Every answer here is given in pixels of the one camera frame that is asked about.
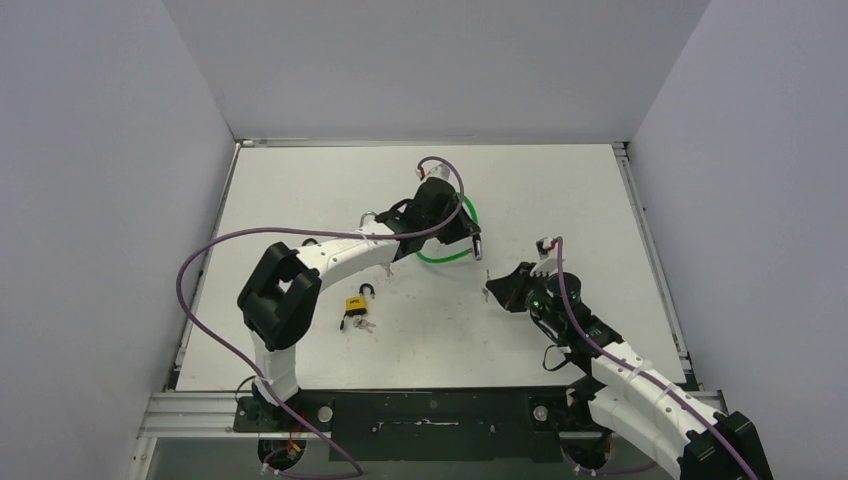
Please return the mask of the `silver key bunch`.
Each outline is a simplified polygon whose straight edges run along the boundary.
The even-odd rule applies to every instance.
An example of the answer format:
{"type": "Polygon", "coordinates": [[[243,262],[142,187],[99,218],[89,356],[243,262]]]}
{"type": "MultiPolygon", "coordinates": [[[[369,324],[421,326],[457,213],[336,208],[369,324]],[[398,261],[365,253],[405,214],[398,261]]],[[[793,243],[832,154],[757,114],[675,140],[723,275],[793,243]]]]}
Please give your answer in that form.
{"type": "Polygon", "coordinates": [[[354,326],[355,328],[357,328],[357,329],[364,330],[364,331],[366,331],[366,332],[368,332],[368,333],[372,333],[372,332],[373,332],[373,328],[375,327],[375,324],[372,324],[371,322],[369,322],[369,321],[368,321],[366,318],[364,318],[364,317],[360,317],[360,318],[356,318],[356,319],[353,321],[353,326],[354,326]]]}
{"type": "Polygon", "coordinates": [[[486,303],[488,303],[488,302],[489,302],[489,297],[490,297],[490,291],[489,291],[489,289],[488,289],[488,283],[489,283],[489,281],[491,280],[491,277],[490,277],[490,270],[489,270],[489,269],[486,269],[485,273],[486,273],[485,281],[484,281],[483,286],[482,286],[482,288],[481,288],[481,292],[482,292],[482,294],[483,294],[484,301],[485,301],[486,303]]]}

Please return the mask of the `silver cable lock barrel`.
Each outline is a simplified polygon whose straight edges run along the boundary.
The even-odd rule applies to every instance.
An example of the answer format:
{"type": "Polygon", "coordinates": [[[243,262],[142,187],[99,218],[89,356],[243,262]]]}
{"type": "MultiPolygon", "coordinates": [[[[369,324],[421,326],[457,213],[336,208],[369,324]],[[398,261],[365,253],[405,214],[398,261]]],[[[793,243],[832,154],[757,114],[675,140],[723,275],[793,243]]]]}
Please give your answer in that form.
{"type": "Polygon", "coordinates": [[[472,255],[475,261],[481,261],[483,259],[482,239],[480,235],[472,236],[472,255]]]}

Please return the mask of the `green cable lock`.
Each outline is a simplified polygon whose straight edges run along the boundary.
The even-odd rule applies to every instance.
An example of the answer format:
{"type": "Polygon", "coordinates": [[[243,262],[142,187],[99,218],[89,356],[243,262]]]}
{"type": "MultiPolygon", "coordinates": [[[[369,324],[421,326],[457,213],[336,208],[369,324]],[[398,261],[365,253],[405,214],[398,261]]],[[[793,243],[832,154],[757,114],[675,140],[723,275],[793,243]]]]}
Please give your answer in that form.
{"type": "MultiPolygon", "coordinates": [[[[467,210],[467,213],[469,214],[470,218],[475,223],[477,223],[479,221],[479,216],[478,216],[477,210],[476,210],[473,202],[468,197],[464,198],[464,207],[467,210]]],[[[447,255],[447,256],[442,256],[442,257],[429,257],[429,256],[427,256],[427,255],[425,255],[421,252],[416,253],[416,257],[417,257],[418,260],[420,260],[424,263],[433,264],[433,265],[447,264],[447,263],[450,263],[450,262],[460,260],[464,257],[469,256],[469,255],[474,255],[474,247],[471,247],[471,248],[468,248],[464,251],[457,252],[457,253],[454,253],[454,254],[450,254],[450,255],[447,255]]]]}

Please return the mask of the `brass padlock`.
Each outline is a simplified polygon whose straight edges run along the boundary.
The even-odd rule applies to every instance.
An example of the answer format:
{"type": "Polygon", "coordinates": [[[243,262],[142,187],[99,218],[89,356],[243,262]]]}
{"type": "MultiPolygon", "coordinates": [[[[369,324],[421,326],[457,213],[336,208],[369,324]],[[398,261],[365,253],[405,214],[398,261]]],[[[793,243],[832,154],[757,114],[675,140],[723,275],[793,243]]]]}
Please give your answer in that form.
{"type": "Polygon", "coordinates": [[[362,227],[367,224],[370,220],[373,220],[377,216],[377,213],[374,211],[366,211],[360,217],[359,226],[362,227]]]}

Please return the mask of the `yellow black padlock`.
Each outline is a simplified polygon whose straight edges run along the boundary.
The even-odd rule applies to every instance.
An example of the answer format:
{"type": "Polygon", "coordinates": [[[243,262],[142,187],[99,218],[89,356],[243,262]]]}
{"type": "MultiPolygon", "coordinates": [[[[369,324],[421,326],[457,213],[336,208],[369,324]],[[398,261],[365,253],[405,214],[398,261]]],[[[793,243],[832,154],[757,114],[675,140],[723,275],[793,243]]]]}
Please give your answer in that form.
{"type": "Polygon", "coordinates": [[[375,298],[374,286],[363,283],[359,286],[358,294],[345,300],[344,316],[346,318],[364,317],[368,315],[368,301],[375,298]]]}

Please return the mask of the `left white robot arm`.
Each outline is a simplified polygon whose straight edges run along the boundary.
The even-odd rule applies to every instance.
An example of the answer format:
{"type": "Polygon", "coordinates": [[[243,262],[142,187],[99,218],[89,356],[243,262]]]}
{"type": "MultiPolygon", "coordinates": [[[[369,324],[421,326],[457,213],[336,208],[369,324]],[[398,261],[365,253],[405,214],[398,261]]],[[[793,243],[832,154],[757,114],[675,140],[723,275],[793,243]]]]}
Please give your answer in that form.
{"type": "Polygon", "coordinates": [[[445,180],[429,178],[413,198],[377,214],[349,238],[298,248],[283,242],[269,246],[237,298],[262,372],[252,386],[262,421],[282,431],[297,420],[295,346],[310,329],[323,290],[362,270],[414,255],[430,239],[443,245],[469,239],[477,252],[480,234],[458,191],[445,180]]]}

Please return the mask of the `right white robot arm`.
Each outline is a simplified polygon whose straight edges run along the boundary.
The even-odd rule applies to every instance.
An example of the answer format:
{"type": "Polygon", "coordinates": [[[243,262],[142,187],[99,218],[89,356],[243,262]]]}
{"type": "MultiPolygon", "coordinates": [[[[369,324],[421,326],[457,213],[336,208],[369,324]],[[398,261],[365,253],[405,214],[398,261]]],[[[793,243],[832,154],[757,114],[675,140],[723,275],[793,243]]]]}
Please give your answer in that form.
{"type": "Polygon", "coordinates": [[[581,281],[522,262],[485,288],[510,313],[526,313],[583,377],[566,390],[577,428],[601,427],[626,439],[674,479],[770,479],[753,422],[684,391],[583,302],[581,281]]]}

